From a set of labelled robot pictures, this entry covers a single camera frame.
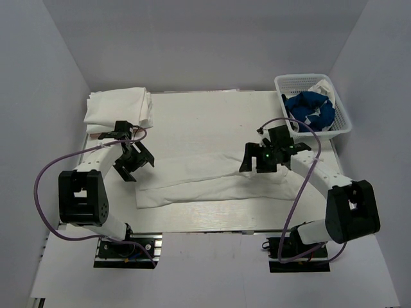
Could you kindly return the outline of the white t-shirt black print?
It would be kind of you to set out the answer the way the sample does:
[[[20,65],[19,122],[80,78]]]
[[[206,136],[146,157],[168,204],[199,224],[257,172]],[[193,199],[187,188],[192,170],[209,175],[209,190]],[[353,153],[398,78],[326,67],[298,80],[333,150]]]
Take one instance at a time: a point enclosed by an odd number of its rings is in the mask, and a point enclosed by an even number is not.
[[[300,176],[284,166],[278,166],[275,173],[240,173],[242,158],[240,152],[226,152],[157,160],[154,167],[145,166],[134,172],[136,207],[296,197],[302,184]]]

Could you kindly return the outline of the blue Mickey Mouse t-shirt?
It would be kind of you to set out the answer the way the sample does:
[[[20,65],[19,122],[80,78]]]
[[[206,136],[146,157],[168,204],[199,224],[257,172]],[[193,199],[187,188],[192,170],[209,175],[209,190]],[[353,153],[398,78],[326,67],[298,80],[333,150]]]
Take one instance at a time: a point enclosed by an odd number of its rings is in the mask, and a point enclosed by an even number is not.
[[[308,125],[314,132],[325,132],[335,120],[335,108],[327,96],[303,91],[298,95],[285,98],[284,107],[289,118]]]

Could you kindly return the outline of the white t-shirt green trim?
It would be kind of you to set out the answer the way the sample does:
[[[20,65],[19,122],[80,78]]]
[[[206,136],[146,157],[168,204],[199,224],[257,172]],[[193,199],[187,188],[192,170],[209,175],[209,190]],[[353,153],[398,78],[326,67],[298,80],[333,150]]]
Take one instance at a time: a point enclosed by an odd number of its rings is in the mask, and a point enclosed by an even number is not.
[[[327,96],[333,107],[335,107],[336,97],[333,86],[325,79],[320,80],[315,85],[311,86],[308,92],[315,92],[323,96]]]

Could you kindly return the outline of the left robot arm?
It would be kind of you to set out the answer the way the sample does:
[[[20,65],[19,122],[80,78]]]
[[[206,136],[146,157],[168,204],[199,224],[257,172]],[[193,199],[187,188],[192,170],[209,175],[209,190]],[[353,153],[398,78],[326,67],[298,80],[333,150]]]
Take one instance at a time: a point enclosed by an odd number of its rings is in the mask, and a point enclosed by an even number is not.
[[[113,247],[122,256],[134,252],[136,240],[128,235],[129,225],[110,213],[104,179],[113,168],[123,181],[135,182],[134,171],[154,166],[154,156],[140,140],[133,140],[134,129],[127,121],[116,121],[113,131],[101,133],[99,144],[87,150],[76,168],[58,177],[60,220],[114,239]]]

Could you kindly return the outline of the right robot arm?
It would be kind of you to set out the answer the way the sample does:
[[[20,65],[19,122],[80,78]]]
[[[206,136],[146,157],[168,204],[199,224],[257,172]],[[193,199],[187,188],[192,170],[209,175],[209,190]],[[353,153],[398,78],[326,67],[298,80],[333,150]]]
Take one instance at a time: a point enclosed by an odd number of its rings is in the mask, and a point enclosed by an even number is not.
[[[260,144],[248,142],[240,172],[275,172],[279,165],[307,177],[326,199],[324,219],[304,223],[292,229],[291,251],[299,256],[312,250],[313,244],[334,241],[343,244],[380,231],[381,223],[372,185],[354,181],[337,173],[316,156],[305,143],[296,143],[286,126],[268,131]]]

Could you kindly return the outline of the folded white t-shirt stack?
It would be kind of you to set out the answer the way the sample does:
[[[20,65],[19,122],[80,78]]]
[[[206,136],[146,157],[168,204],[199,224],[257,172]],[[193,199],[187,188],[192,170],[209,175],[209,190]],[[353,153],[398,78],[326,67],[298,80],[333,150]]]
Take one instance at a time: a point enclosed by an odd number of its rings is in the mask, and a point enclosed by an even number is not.
[[[150,128],[152,111],[152,95],[144,87],[92,92],[83,121],[89,135],[113,131],[116,121]]]

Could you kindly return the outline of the folded pink t-shirt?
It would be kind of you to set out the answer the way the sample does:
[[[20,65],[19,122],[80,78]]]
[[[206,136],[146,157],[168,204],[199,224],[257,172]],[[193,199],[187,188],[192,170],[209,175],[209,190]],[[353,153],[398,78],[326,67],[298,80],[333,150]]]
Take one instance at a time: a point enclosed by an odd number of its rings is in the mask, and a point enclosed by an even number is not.
[[[89,137],[92,139],[97,139],[99,136],[101,136],[103,134],[103,132],[100,133],[91,133],[89,134]]]

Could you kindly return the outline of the white plastic laundry basket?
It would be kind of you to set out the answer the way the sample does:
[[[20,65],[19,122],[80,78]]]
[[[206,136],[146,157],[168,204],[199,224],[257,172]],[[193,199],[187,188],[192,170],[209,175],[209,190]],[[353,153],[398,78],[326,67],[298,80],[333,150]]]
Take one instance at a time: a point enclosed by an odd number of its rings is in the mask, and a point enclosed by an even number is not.
[[[351,131],[348,114],[325,74],[280,75],[274,83],[283,115],[302,122],[286,123],[292,137],[311,137],[306,126],[321,139],[332,139]]]

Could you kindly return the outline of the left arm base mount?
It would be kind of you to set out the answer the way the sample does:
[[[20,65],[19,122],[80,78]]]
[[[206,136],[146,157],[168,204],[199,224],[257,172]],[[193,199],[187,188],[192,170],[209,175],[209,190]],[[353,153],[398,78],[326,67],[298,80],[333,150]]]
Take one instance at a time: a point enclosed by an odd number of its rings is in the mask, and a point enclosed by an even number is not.
[[[161,256],[162,234],[132,234],[129,241],[139,243],[150,254],[154,263]],[[140,247],[99,240],[94,258],[95,268],[154,269],[154,265]]]

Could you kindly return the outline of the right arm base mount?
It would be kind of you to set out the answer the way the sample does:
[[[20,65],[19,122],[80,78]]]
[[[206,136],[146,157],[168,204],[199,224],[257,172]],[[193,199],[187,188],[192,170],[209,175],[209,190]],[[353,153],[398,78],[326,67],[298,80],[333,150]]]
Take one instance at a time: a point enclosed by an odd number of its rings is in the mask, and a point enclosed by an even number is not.
[[[294,239],[285,237],[283,249],[281,251],[282,260],[291,259],[299,254],[304,254],[301,258],[292,262],[280,263],[278,260],[278,250],[280,237],[268,237],[261,245],[262,250],[268,253],[268,265],[271,273],[326,273],[330,272],[328,262],[328,251],[324,245],[318,250],[306,253],[306,251],[316,247],[316,244],[305,245]]]

